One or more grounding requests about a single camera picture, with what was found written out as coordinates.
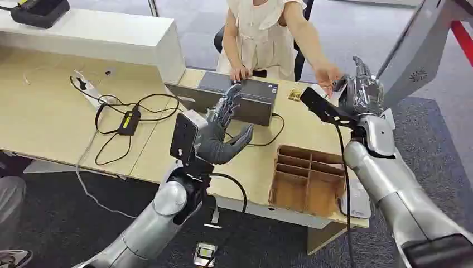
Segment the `person's left hand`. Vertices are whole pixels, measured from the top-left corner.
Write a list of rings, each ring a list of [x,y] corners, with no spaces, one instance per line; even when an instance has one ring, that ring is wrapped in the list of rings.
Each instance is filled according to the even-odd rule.
[[[337,83],[344,74],[335,64],[328,60],[316,62],[313,70],[317,83],[331,97],[334,91],[334,83]]]

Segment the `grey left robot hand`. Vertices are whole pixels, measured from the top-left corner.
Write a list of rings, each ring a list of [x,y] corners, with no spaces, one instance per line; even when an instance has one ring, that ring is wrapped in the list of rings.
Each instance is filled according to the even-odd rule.
[[[240,94],[241,90],[241,84],[232,85],[216,105],[207,111],[208,125],[203,130],[197,155],[211,164],[226,164],[249,145],[253,138],[254,126],[246,125],[239,134],[225,141],[226,129],[243,96]]]

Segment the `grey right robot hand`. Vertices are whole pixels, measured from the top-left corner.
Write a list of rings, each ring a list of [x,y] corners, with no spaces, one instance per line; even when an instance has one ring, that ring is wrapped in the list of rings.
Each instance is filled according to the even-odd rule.
[[[381,115],[384,89],[369,67],[358,56],[353,56],[355,75],[343,75],[334,82],[333,91],[339,93],[339,108],[352,116]]]

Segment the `person's right hand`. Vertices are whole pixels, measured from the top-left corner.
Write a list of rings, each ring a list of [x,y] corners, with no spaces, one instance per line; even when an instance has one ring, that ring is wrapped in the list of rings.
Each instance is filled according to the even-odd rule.
[[[230,71],[230,80],[236,83],[247,80],[253,76],[252,71],[247,69],[245,66],[232,67]]]

